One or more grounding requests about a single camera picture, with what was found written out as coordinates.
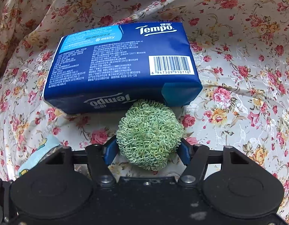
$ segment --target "black mount plate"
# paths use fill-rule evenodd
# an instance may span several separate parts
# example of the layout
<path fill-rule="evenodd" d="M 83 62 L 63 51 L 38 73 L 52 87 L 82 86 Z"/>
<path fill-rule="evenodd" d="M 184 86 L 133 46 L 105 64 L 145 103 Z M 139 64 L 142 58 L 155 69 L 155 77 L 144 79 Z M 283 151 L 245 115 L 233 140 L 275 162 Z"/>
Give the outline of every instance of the black mount plate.
<path fill-rule="evenodd" d="M 10 198 L 0 198 L 0 224 L 286 224 L 276 215 L 282 184 L 233 147 L 210 151 L 183 139 L 178 154 L 187 168 L 178 182 L 121 177 L 116 183 L 107 166 L 118 152 L 114 143 L 116 137 L 85 151 L 63 148 L 36 165 L 11 184 L 10 192 L 4 189 Z M 221 163 L 221 170 L 204 180 L 214 163 Z M 73 164 L 87 164 L 91 180 Z M 18 215 L 9 212 L 10 204 Z"/>

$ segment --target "tissue package corner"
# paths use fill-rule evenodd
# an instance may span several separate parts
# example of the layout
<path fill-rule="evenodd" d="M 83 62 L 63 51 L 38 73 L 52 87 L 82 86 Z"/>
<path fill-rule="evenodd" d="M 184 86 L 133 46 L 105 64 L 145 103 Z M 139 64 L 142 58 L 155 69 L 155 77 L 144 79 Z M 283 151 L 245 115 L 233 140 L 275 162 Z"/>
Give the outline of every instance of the tissue package corner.
<path fill-rule="evenodd" d="M 188 105 L 202 90 L 182 23 L 95 28 L 61 38 L 43 100 L 67 114 Z"/>

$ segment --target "light blue cloth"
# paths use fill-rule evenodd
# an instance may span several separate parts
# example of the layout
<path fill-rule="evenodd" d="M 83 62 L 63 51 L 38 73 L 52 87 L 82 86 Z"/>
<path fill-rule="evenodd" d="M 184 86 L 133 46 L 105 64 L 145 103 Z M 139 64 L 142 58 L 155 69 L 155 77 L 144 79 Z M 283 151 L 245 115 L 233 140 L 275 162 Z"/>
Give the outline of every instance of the light blue cloth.
<path fill-rule="evenodd" d="M 18 169 L 18 174 L 21 177 L 28 170 L 32 169 L 38 164 L 38 162 L 48 153 L 52 148 L 55 148 L 60 145 L 60 141 L 50 134 L 47 138 L 44 139 L 43 144 L 40 145 L 37 150 L 31 154 L 29 159 L 21 165 Z"/>

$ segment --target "barcode number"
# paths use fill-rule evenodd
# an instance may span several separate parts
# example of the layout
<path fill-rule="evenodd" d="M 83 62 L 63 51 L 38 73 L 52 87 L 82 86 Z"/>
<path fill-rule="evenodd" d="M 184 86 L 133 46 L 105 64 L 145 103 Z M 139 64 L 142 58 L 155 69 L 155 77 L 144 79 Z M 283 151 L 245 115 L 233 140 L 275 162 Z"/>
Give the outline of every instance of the barcode number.
<path fill-rule="evenodd" d="M 150 75 L 194 75 L 189 56 L 149 56 Z"/>

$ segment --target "black round disc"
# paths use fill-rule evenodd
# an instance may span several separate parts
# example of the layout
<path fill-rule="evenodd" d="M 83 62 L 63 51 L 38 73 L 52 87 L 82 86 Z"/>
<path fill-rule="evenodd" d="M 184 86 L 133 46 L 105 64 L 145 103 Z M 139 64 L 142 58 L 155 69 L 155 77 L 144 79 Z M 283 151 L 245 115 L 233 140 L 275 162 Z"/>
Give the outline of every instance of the black round disc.
<path fill-rule="evenodd" d="M 242 167 L 219 171 L 203 183 L 203 193 L 219 212 L 235 218 L 257 218 L 276 212 L 283 186 L 265 170 Z"/>
<path fill-rule="evenodd" d="M 90 196 L 92 185 L 81 173 L 62 166 L 46 165 L 40 172 L 27 172 L 11 186 L 15 206 L 37 218 L 71 214 Z"/>

